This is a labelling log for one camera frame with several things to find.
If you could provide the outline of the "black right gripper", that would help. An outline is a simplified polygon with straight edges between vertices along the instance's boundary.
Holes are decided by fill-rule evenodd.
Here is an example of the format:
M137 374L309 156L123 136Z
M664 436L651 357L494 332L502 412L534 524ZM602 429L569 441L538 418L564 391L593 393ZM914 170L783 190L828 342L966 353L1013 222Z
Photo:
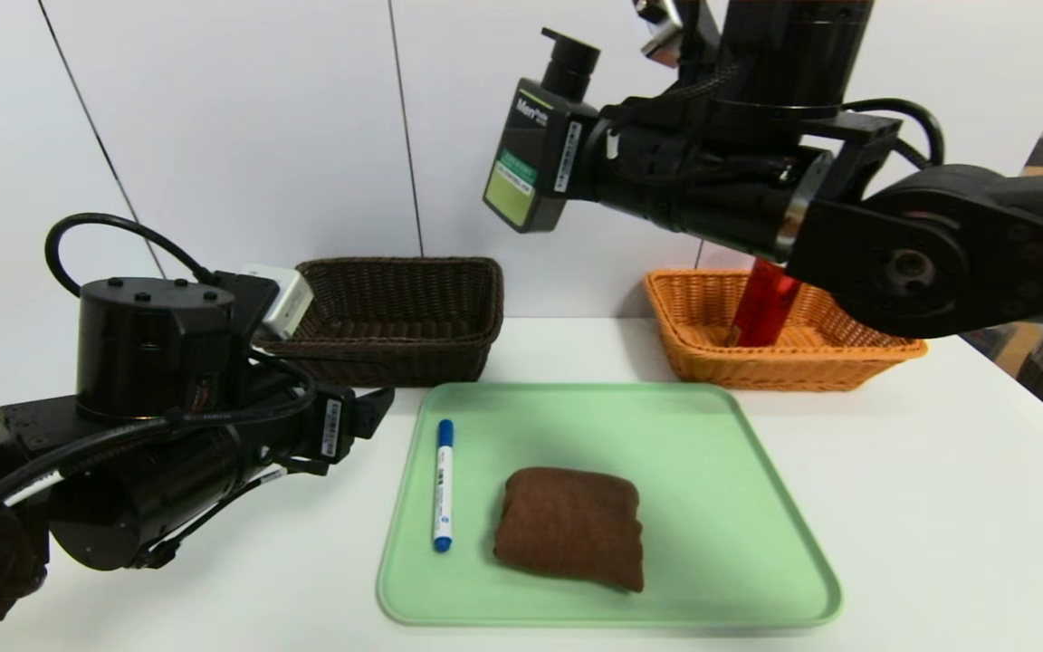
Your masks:
M664 225L684 185L688 143L678 128L638 115L646 101L555 108L540 136L540 230L571 202L599 204Z

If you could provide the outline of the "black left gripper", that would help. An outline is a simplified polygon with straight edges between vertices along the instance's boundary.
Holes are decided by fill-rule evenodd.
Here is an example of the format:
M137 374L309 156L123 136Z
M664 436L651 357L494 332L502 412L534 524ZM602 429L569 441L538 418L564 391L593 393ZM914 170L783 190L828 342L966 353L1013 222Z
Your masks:
M395 388L357 395L351 388L316 385L315 399L290 422L287 464L336 464L351 436L371 440L395 400Z

